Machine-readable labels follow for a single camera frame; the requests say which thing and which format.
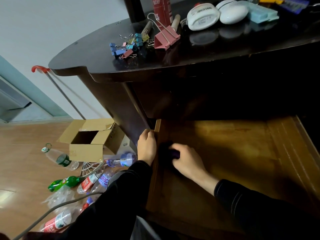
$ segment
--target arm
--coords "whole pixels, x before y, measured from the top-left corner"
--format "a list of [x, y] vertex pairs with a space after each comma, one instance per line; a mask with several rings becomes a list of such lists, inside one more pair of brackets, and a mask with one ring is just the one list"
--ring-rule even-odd
[[130, 239], [139, 206], [147, 200], [156, 147], [153, 132], [145, 130], [138, 141], [138, 161], [109, 185], [60, 239]]
[[226, 179], [210, 175], [198, 153], [187, 145], [173, 144], [180, 151], [174, 167], [212, 194], [232, 214], [242, 229], [255, 239], [296, 239], [315, 233], [319, 221], [289, 203], [272, 199]]

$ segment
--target gray cable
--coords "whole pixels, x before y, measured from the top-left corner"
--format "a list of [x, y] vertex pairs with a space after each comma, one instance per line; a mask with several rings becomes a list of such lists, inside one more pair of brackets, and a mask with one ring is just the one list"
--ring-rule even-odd
[[18, 236], [16, 236], [14, 239], [12, 240], [19, 240], [20, 238], [22, 238], [25, 234], [27, 234], [27, 232], [29, 232], [31, 229], [33, 229], [39, 222], [41, 222], [47, 215], [49, 215], [51, 212], [53, 212], [55, 209], [58, 209], [59, 207], [74, 203], [74, 202], [78, 202], [79, 200], [82, 200], [88, 196], [91, 195], [97, 195], [97, 194], [102, 194], [100, 192], [96, 192], [96, 193], [89, 193], [86, 194], [85, 196], [82, 196], [78, 199], [75, 200], [70, 200], [61, 204], [56, 205], [55, 207], [51, 208], [50, 210], [48, 210], [45, 214], [43, 214], [42, 217], [40, 217], [38, 220], [36, 220], [34, 223], [31, 224], [31, 226], [29, 226], [26, 230], [24, 230], [22, 233], [20, 233]]

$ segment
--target white wall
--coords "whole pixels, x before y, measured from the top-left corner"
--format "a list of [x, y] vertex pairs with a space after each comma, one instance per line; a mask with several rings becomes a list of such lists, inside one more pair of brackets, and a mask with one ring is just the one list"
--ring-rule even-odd
[[[141, 2], [144, 11], [152, 9], [151, 0]], [[32, 73], [31, 67], [47, 67], [73, 42], [128, 17], [123, 0], [1, 0], [0, 55], [71, 117], [81, 119], [48, 78]], [[60, 79], [72, 88], [73, 92], [58, 82], [87, 119], [110, 117], [77, 76]]]

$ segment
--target dark wooden desk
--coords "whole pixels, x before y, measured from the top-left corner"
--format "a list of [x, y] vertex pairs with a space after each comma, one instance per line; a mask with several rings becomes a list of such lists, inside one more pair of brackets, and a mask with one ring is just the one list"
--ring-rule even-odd
[[[197, 2], [172, 5], [173, 15], [185, 18]], [[109, 43], [122, 44], [119, 35], [139, 33], [147, 22], [125, 19], [74, 42], [49, 68], [59, 76], [78, 76], [135, 143], [159, 118], [304, 113], [317, 98], [319, 15], [279, 15], [261, 25], [243, 20], [199, 32], [180, 28], [180, 41], [167, 51], [143, 48], [136, 58], [115, 59]]]

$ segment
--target clear plastic bag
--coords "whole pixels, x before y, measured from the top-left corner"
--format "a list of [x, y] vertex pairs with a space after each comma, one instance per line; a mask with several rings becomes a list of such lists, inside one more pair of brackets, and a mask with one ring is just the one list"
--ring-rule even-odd
[[[56, 191], [52, 195], [50, 195], [42, 203], [48, 202], [48, 207], [49, 207], [49, 209], [51, 209], [61, 203], [64, 203], [64, 202], [67, 202], [70, 200], [74, 200], [74, 199], [75, 199], [75, 192], [73, 190], [71, 190], [70, 187], [64, 185], [60, 189], [58, 189], [58, 191]], [[67, 207], [70, 208], [71, 206], [75, 206], [75, 205], [76, 205], [76, 203], [62, 206], [62, 207], [59, 207], [58, 209], [54, 210], [54, 212], [56, 214], [59, 214], [59, 213], [63, 212], [64, 210], [66, 210]]]

